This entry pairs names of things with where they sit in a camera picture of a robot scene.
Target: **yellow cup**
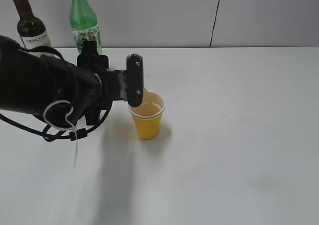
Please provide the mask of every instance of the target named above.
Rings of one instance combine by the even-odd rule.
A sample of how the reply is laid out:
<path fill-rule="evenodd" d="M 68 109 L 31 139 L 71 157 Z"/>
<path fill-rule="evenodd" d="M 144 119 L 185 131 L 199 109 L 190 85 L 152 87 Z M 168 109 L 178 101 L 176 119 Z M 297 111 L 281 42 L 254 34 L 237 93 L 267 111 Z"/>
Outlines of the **yellow cup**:
<path fill-rule="evenodd" d="M 149 92 L 149 95 L 154 106 L 158 108 L 156 114 L 150 115 L 150 110 L 144 110 L 149 107 L 145 98 L 143 98 L 142 104 L 139 107 L 129 107 L 138 136 L 141 139 L 153 139 L 159 134 L 160 120 L 165 109 L 164 99 L 160 95 L 154 92 Z"/>

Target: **bottle label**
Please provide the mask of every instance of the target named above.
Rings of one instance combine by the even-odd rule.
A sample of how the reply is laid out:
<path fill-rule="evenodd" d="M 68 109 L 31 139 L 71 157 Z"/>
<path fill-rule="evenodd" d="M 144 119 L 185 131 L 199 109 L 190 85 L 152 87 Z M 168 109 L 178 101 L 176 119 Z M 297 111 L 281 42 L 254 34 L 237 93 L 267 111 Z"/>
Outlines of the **bottle label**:
<path fill-rule="evenodd" d="M 85 29 L 78 29 L 72 28 L 72 33 L 75 38 L 76 47 L 78 48 L 79 52 L 81 53 L 83 47 L 83 41 L 96 41 L 97 48 L 101 47 L 101 38 L 100 38 L 100 30 L 99 25 L 96 24 L 93 27 L 85 28 Z"/>
<path fill-rule="evenodd" d="M 38 46 L 48 46 L 51 47 L 50 39 L 46 31 L 44 33 L 37 35 L 35 37 L 21 37 L 22 43 L 26 49 L 32 49 Z M 50 53 L 42 53 L 42 52 L 32 52 L 32 55 L 40 57 L 41 55 L 51 56 Z"/>

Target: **robotic arm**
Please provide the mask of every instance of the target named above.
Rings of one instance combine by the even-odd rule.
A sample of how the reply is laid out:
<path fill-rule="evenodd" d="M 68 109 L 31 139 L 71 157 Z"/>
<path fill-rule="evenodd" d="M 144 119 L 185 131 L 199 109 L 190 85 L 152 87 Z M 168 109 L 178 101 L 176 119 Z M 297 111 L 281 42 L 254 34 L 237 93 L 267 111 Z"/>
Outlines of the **robotic arm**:
<path fill-rule="evenodd" d="M 42 55 L 35 57 L 26 52 L 48 52 L 60 57 Z M 45 122 L 43 113 L 52 102 L 65 100 L 70 104 L 57 104 L 46 113 L 46 119 L 57 127 L 69 128 L 65 115 L 72 124 L 85 116 L 90 129 L 77 131 L 78 139 L 84 138 L 106 119 L 113 101 L 128 101 L 138 107 L 143 99 L 143 59 L 140 55 L 127 57 L 126 70 L 109 70 L 109 59 L 99 55 L 96 42 L 84 41 L 77 66 L 66 62 L 51 47 L 24 49 L 12 39 L 0 36 L 0 110 L 31 114 Z M 100 119 L 101 111 L 106 111 Z M 75 140 L 74 132 L 63 135 L 48 134 L 50 125 L 37 131 L 21 125 L 0 114 L 0 119 L 41 135 L 46 141 L 55 139 Z"/>

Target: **green bottle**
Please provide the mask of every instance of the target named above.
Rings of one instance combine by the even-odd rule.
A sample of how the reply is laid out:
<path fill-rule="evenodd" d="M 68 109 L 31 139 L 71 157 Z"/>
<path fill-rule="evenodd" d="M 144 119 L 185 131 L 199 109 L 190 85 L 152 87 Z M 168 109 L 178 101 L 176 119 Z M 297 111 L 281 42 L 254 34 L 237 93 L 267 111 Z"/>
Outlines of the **green bottle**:
<path fill-rule="evenodd" d="M 82 52 L 83 41 L 96 41 L 99 54 L 102 44 L 96 14 L 86 0 L 72 0 L 70 13 L 72 33 L 79 53 Z"/>

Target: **small bottle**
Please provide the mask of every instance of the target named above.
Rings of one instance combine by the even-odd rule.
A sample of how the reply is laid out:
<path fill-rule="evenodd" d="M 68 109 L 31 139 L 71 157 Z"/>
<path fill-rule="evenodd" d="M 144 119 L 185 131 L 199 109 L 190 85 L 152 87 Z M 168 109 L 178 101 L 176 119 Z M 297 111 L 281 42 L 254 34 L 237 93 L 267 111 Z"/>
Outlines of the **small bottle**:
<path fill-rule="evenodd" d="M 43 22 L 33 15 L 29 0 L 13 0 L 16 10 L 20 16 L 17 30 L 26 49 L 37 46 L 49 46 L 51 43 Z M 40 57 L 48 53 L 32 53 Z"/>
<path fill-rule="evenodd" d="M 102 54 L 102 44 L 96 14 L 86 0 L 72 0 L 70 13 L 72 33 L 79 53 L 82 52 L 83 41 L 96 41 L 98 53 Z"/>

